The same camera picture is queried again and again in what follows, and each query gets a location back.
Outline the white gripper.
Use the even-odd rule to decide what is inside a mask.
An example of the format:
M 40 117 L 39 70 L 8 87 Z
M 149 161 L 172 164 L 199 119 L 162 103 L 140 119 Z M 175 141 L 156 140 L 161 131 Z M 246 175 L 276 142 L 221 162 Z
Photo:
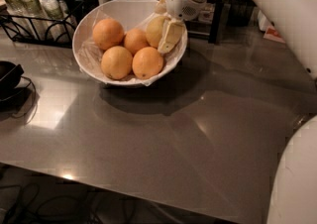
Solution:
M 196 18 L 202 10 L 206 0 L 158 0 L 155 13 L 167 13 L 175 19 L 189 21 Z M 167 54 L 177 45 L 184 33 L 185 27 L 181 21 L 165 20 L 162 26 L 158 51 Z

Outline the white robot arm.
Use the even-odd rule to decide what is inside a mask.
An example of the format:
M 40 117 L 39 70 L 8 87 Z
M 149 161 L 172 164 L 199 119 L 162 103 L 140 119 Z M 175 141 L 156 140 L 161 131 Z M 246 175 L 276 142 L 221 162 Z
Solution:
M 159 0 L 157 10 L 189 21 L 207 0 Z M 317 77 L 317 0 L 253 0 L 302 66 Z M 317 116 L 288 141 L 275 174 L 266 224 L 317 224 Z

